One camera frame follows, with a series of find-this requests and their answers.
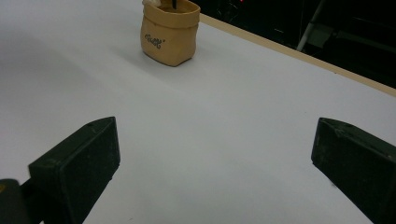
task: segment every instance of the dark background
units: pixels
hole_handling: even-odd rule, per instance
[[[191,0],[202,13],[396,88],[396,13],[390,0]],[[315,12],[319,14],[312,21]]]

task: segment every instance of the canvas bag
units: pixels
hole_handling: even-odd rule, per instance
[[[159,7],[144,5],[140,31],[142,50],[152,59],[170,66],[190,59],[196,49],[200,8],[188,0],[178,0],[177,10],[171,0]]]

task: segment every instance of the white table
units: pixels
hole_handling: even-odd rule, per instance
[[[140,0],[0,2],[0,178],[83,124],[121,164],[85,223],[371,223],[310,159],[318,118],[396,145],[396,98],[200,24],[192,60],[140,48]]]

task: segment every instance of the beige pouch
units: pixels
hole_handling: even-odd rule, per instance
[[[162,0],[159,7],[144,5],[140,31],[143,51],[152,59],[171,66],[190,59],[196,49],[200,8],[188,0]]]

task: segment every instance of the wooden table edge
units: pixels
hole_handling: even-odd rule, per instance
[[[319,60],[319,59],[309,56],[307,54],[301,53],[300,51],[297,51],[295,49],[288,48],[286,46],[278,44],[274,41],[271,41],[271,40],[261,37],[259,35],[254,35],[253,33],[250,33],[248,31],[242,30],[238,27],[232,26],[231,24],[228,24],[226,22],[216,20],[216,19],[206,16],[205,14],[202,14],[202,13],[200,15],[200,21],[207,25],[210,25],[212,27],[220,29],[221,31],[227,32],[231,35],[236,35],[240,38],[246,39],[247,41],[250,41],[252,43],[266,47],[268,49],[272,49],[277,52],[289,55],[290,57],[296,58],[298,60],[301,60],[301,61],[304,61],[307,63],[311,63],[315,66],[332,71],[335,74],[338,74],[343,77],[347,77],[352,80],[358,81],[359,83],[362,83],[362,84],[367,85],[371,88],[374,88],[376,90],[382,91],[386,94],[396,97],[396,89],[393,89],[392,87],[389,87],[387,85],[381,84],[376,81],[373,81],[370,78],[359,76],[358,74],[347,71],[346,69],[340,68],[333,64],[323,62],[322,60]]]

